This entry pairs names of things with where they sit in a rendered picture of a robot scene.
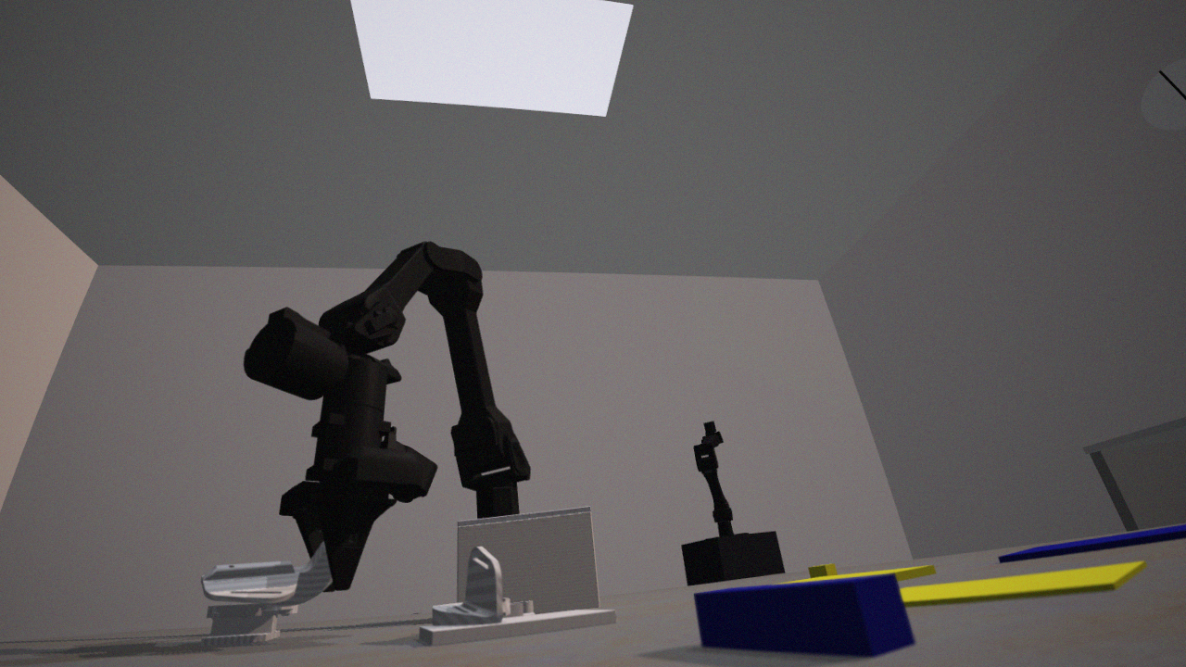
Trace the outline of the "small olive-yellow block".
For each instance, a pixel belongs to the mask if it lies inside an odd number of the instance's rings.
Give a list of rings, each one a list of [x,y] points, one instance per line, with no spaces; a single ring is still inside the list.
[[[812,577],[812,578],[829,577],[829,574],[839,574],[839,573],[836,573],[835,565],[836,564],[825,564],[825,565],[821,565],[821,566],[816,566],[816,567],[809,567],[808,571],[809,571],[810,577]]]

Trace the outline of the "blue rectangular plate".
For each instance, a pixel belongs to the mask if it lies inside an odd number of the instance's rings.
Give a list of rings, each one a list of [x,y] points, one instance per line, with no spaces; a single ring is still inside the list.
[[[1020,552],[1016,553],[1000,555],[997,559],[1001,564],[1003,564],[1008,561],[1020,561],[1021,559],[1037,559],[1053,555],[1084,553],[1086,550],[1131,547],[1131,545],[1144,545],[1147,542],[1162,542],[1177,539],[1186,539],[1186,525],[1171,526],[1162,529],[1134,532],[1131,535],[1099,536],[1099,539],[1086,539],[1076,542],[1064,542],[1047,545],[1045,547],[1020,550]]]

